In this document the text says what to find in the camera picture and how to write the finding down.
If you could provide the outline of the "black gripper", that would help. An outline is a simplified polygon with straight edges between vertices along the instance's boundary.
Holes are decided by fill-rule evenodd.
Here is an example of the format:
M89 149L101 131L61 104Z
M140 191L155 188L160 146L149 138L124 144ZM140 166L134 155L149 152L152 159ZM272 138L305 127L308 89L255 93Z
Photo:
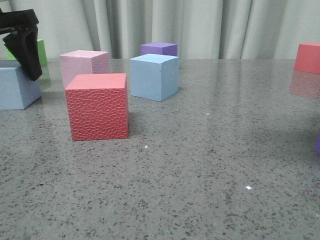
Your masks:
M32 81L36 81L43 73L38 52L38 23L33 9L0 10L0 33L8 34L3 38L4 45Z

